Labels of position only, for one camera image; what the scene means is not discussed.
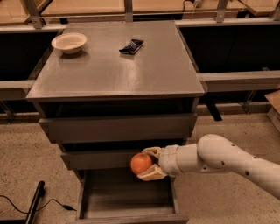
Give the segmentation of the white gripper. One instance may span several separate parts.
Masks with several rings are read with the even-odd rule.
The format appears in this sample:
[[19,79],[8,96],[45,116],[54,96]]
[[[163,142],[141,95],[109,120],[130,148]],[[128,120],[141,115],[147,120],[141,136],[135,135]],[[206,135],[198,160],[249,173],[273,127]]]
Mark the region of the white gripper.
[[182,173],[177,163],[178,145],[170,145],[164,148],[149,147],[142,150],[142,153],[154,158],[159,158],[158,164],[153,164],[146,171],[137,175],[143,181],[164,179],[167,175],[175,177]]

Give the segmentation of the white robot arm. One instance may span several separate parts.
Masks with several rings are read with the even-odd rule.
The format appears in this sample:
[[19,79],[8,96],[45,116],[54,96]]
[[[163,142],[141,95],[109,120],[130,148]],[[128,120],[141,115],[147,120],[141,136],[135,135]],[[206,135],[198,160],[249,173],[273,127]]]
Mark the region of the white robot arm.
[[280,199],[280,165],[247,153],[223,136],[208,134],[193,144],[150,147],[143,154],[157,159],[137,175],[143,181],[187,172],[234,172]]

